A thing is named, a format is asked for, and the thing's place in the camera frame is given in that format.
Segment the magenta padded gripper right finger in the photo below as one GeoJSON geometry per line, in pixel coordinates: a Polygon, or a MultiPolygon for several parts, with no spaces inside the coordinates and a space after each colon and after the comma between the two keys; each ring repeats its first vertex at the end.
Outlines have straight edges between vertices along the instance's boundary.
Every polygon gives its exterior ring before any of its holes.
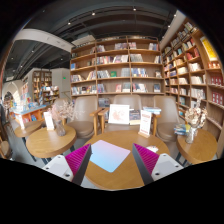
{"type": "Polygon", "coordinates": [[[133,144],[132,154],[145,185],[182,169],[168,154],[157,154],[136,143],[133,144]]]}

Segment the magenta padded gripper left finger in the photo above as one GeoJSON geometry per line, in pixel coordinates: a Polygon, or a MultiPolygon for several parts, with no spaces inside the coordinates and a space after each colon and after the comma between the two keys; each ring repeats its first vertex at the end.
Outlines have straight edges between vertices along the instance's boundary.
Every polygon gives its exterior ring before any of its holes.
{"type": "Polygon", "coordinates": [[[43,167],[43,170],[81,185],[91,154],[91,145],[87,144],[67,156],[57,155],[43,167]]]}

